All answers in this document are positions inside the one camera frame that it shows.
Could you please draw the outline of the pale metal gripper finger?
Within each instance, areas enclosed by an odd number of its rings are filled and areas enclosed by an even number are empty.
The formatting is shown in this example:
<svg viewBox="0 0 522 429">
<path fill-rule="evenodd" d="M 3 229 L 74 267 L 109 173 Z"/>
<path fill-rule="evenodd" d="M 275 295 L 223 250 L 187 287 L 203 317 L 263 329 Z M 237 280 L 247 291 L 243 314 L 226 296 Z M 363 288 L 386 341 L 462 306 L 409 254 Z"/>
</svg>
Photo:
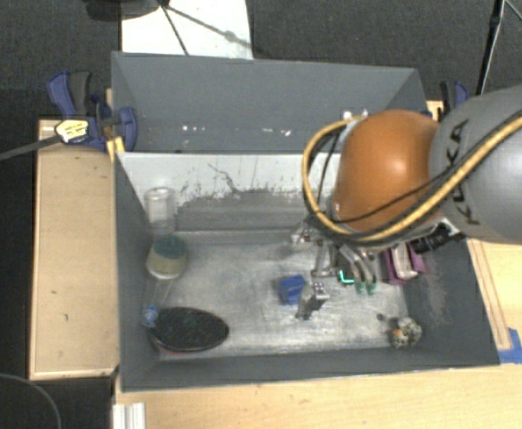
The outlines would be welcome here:
<svg viewBox="0 0 522 429">
<path fill-rule="evenodd" d="M 296 318 L 308 320 L 314 311 L 315 293 L 312 285 L 305 285 L 301 290 L 298 299 Z"/>
<path fill-rule="evenodd" d="M 322 282 L 311 283 L 310 308 L 312 311 L 318 311 L 329 299 L 330 294 L 327 292 Z"/>
</svg>

